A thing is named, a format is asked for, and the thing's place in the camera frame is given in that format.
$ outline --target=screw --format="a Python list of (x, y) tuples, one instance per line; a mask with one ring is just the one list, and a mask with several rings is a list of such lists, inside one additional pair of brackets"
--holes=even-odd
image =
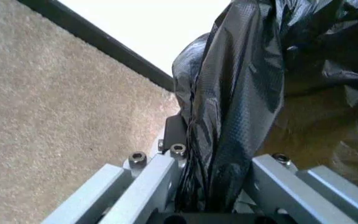
[(134, 152), (128, 156), (131, 168), (144, 168), (147, 165), (147, 156), (144, 152)]
[(275, 153), (272, 155), (272, 157), (283, 166), (287, 167), (291, 165), (291, 160), (289, 159), (289, 157), (282, 153)]
[(169, 149), (171, 151), (171, 157), (174, 159), (182, 160), (185, 158), (186, 146), (183, 144), (173, 144)]
[(164, 140), (163, 139), (159, 139), (158, 140), (158, 151), (162, 152), (164, 150)]

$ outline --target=hex socket bolt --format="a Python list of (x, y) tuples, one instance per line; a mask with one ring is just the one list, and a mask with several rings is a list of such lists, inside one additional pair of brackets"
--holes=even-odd
[(289, 157), (282, 153), (275, 153), (272, 155), (272, 157), (285, 167), (291, 165), (291, 160)]
[(144, 152), (134, 152), (128, 156), (131, 168), (144, 168), (147, 165), (147, 156)]
[(169, 150), (174, 159), (182, 160), (186, 156), (186, 146), (183, 144), (173, 144)]

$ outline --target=bolt head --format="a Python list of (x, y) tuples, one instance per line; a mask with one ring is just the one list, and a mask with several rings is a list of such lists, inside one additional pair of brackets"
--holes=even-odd
[(174, 159), (182, 160), (186, 156), (186, 146), (183, 144), (173, 144), (169, 150)]
[(147, 165), (147, 156), (144, 152), (134, 152), (128, 156), (128, 162), (131, 168), (144, 168)]

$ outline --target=black plastic bag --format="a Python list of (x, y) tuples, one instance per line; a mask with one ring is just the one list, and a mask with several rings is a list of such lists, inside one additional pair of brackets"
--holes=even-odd
[[(358, 1), (234, 0), (172, 72), (190, 150), (176, 209), (231, 212), (250, 159), (282, 127), (284, 98), (334, 89), (333, 103), (358, 118)], [(316, 120), (330, 116), (322, 108)]]

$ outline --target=beige carpet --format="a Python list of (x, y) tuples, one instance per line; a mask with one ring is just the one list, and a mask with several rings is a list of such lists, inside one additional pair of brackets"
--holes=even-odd
[(103, 164), (147, 151), (175, 97), (0, 0), (0, 223), (37, 223)]

